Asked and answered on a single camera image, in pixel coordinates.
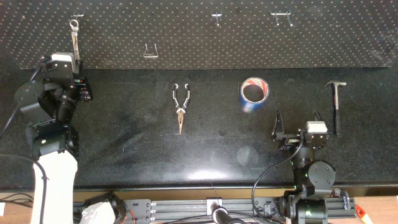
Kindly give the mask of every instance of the pliers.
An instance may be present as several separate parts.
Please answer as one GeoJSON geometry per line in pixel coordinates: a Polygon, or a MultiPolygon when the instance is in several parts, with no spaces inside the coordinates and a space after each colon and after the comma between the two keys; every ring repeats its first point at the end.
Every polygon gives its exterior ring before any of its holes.
{"type": "Polygon", "coordinates": [[[180,107],[180,105],[177,101],[177,90],[178,90],[178,85],[174,84],[173,85],[173,101],[174,101],[175,109],[177,110],[178,128],[179,128],[180,134],[181,134],[182,123],[184,121],[184,114],[187,112],[189,100],[191,97],[191,91],[189,90],[188,84],[185,84],[185,101],[184,101],[184,104],[180,107]]]}

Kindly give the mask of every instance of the tape roll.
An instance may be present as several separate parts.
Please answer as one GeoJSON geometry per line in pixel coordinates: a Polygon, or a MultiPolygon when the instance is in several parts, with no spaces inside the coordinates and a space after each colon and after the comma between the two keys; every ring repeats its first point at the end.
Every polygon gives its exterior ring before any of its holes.
{"type": "Polygon", "coordinates": [[[241,86],[240,99],[241,99],[242,105],[245,108],[255,110],[255,109],[258,109],[258,108],[264,106],[264,103],[266,102],[268,95],[269,95],[268,83],[265,80],[263,80],[262,78],[258,78],[258,77],[248,78],[247,80],[245,80],[243,82],[243,84],[241,86]],[[257,85],[262,89],[262,93],[264,94],[262,100],[253,102],[246,98],[246,96],[243,93],[243,90],[250,85],[257,85]]]}

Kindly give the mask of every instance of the red wire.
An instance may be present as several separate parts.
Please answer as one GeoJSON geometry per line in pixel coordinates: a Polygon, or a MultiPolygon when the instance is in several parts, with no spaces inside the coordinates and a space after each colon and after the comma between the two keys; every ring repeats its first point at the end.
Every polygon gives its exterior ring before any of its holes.
{"type": "MultiPolygon", "coordinates": [[[[132,212],[132,210],[128,210],[130,213],[131,213],[131,215],[132,215],[132,219],[134,220],[134,224],[137,224],[136,223],[136,217],[134,216],[134,212],[132,212]]],[[[123,220],[123,222],[121,223],[121,224],[124,224],[124,222],[126,222],[126,220],[127,220],[127,214],[126,214],[126,217],[124,217],[124,220],[123,220]]]]}

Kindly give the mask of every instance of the pliers handle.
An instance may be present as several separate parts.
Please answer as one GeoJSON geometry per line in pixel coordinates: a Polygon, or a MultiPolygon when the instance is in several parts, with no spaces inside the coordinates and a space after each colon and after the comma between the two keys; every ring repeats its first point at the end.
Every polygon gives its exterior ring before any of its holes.
{"type": "Polygon", "coordinates": [[[188,84],[185,84],[185,101],[184,101],[184,104],[182,106],[180,106],[178,101],[177,101],[177,90],[178,90],[178,85],[174,84],[173,85],[173,101],[174,101],[175,109],[177,110],[177,113],[180,112],[180,111],[185,113],[187,111],[187,108],[188,108],[188,105],[189,105],[189,101],[190,101],[190,97],[191,97],[191,91],[189,89],[188,84]]]}

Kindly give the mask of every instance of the hammer handle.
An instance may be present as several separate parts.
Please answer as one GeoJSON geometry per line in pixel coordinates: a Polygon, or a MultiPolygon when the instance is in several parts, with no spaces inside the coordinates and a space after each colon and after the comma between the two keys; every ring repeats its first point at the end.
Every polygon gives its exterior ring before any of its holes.
{"type": "Polygon", "coordinates": [[[337,137],[341,137],[341,127],[340,127],[340,115],[338,114],[338,110],[335,110],[335,134],[337,137]]]}

